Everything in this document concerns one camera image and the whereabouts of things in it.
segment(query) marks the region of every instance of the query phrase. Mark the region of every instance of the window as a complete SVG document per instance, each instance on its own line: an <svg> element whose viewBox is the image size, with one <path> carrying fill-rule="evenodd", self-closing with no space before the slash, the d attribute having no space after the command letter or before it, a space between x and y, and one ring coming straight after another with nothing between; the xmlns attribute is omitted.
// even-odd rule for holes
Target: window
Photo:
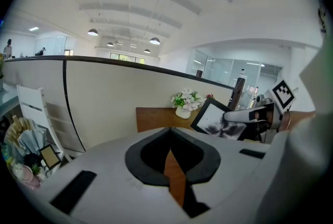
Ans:
<svg viewBox="0 0 333 224"><path fill-rule="evenodd" d="M122 55L122 54L110 53L110 59L113 59L113 60L123 60L123 61L129 61L129 62L135 62L135 63L145 64L145 59L136 58L136 57L128 56L128 55Z"/></svg>
<svg viewBox="0 0 333 224"><path fill-rule="evenodd" d="M119 60L119 54L113 54L113 53L111 53L110 54L110 59Z"/></svg>
<svg viewBox="0 0 333 224"><path fill-rule="evenodd" d="M145 59L135 58L136 63L145 64Z"/></svg>
<svg viewBox="0 0 333 224"><path fill-rule="evenodd" d="M65 49L64 55L65 56L73 56L73 52L74 52L74 50Z"/></svg>
<svg viewBox="0 0 333 224"><path fill-rule="evenodd" d="M127 56L127 55L120 55L119 60L135 62L135 57Z"/></svg>

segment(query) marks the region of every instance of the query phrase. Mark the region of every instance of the glass wall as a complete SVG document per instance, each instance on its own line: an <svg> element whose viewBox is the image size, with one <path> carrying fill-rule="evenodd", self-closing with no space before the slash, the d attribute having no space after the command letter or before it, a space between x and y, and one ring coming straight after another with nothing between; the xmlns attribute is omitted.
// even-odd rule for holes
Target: glass wall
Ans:
<svg viewBox="0 0 333 224"><path fill-rule="evenodd" d="M206 62L207 62L206 55L196 51L193 64L192 64L192 71L191 74L197 77L203 77L203 72L205 70Z"/></svg>
<svg viewBox="0 0 333 224"><path fill-rule="evenodd" d="M213 59L208 57L203 78L228 85L233 63L233 60Z"/></svg>
<svg viewBox="0 0 333 224"><path fill-rule="evenodd" d="M259 80L257 83L258 86L258 95L263 95L268 89L271 89L272 86L282 78L282 68L274 65L264 64L264 67L261 67Z"/></svg>
<svg viewBox="0 0 333 224"><path fill-rule="evenodd" d="M236 110L247 109L252 101L257 87L258 75L260 72L260 62L234 60L234 65L230 74L229 86L236 87L240 74L244 74L245 84Z"/></svg>
<svg viewBox="0 0 333 224"><path fill-rule="evenodd" d="M256 95L272 88L282 78L282 72L281 67L259 61L214 59L196 51L191 74L232 87L236 87L242 74L245 84L236 107L236 110L242 110L250 107Z"/></svg>

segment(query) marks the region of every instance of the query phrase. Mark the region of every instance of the wooden surface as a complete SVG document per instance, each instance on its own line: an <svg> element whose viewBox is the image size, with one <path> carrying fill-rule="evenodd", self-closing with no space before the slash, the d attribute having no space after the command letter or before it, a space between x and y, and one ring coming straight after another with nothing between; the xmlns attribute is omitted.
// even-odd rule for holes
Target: wooden surface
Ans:
<svg viewBox="0 0 333 224"><path fill-rule="evenodd" d="M136 108L136 126L138 133L163 127L180 127L193 130L190 125L199 110L192 111L187 120L178 117L172 108Z"/></svg>
<svg viewBox="0 0 333 224"><path fill-rule="evenodd" d="M193 130L190 125L199 110L192 111L191 117L187 120L178 117L175 112L176 109L172 108L136 108L137 131L140 133L163 127L181 127ZM183 207L186 177L171 150L166 157L164 175L170 180L171 195Z"/></svg>

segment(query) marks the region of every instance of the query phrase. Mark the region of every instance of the ceiling light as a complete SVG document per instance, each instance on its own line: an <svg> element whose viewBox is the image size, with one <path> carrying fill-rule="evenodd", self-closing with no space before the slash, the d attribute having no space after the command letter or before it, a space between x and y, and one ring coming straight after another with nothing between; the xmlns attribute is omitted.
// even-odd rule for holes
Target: ceiling light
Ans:
<svg viewBox="0 0 333 224"><path fill-rule="evenodd" d="M96 29L90 29L88 31L88 35L93 35L93 36L97 36L98 35L98 32Z"/></svg>
<svg viewBox="0 0 333 224"><path fill-rule="evenodd" d="M153 37L149 42L151 42L154 45L160 45L161 42L157 37Z"/></svg>
<svg viewBox="0 0 333 224"><path fill-rule="evenodd" d="M260 66L260 64L257 64L257 63L250 63L250 62L247 62L246 64L251 64L251 65L257 65L257 66Z"/></svg>

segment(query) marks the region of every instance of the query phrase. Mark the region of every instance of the black rubber pad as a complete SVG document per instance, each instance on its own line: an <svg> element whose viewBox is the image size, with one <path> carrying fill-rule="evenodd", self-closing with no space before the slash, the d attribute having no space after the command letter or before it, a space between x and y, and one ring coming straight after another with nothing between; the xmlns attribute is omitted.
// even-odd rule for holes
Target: black rubber pad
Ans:
<svg viewBox="0 0 333 224"><path fill-rule="evenodd" d="M81 171L62 191L51 201L51 205L69 214L96 177L96 173Z"/></svg>
<svg viewBox="0 0 333 224"><path fill-rule="evenodd" d="M239 153L244 154L244 155L249 155L252 157L256 157L258 159L263 159L265 156L264 152L254 151L254 150L250 150L250 149L242 149L239 151Z"/></svg>

